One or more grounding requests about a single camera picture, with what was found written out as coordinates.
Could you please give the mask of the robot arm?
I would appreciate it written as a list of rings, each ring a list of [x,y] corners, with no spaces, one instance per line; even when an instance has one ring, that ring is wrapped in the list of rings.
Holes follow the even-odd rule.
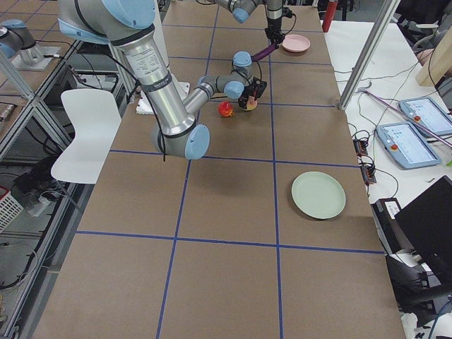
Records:
[[[185,98],[154,39],[159,18],[154,1],[60,1],[60,31],[77,40],[111,44],[120,49],[156,116],[153,144],[164,155],[202,158],[210,132],[198,123],[196,113],[216,93],[242,106],[257,101],[266,82],[255,77],[248,52],[237,52],[226,76],[205,76]]]
[[[283,6],[283,1],[281,0],[212,0],[208,1],[208,3],[217,4],[228,10],[239,23],[244,23],[259,6],[263,6],[267,22],[267,27],[265,28],[266,37],[274,47],[279,47],[286,36],[282,32],[283,18],[292,18],[294,16],[292,10]]]

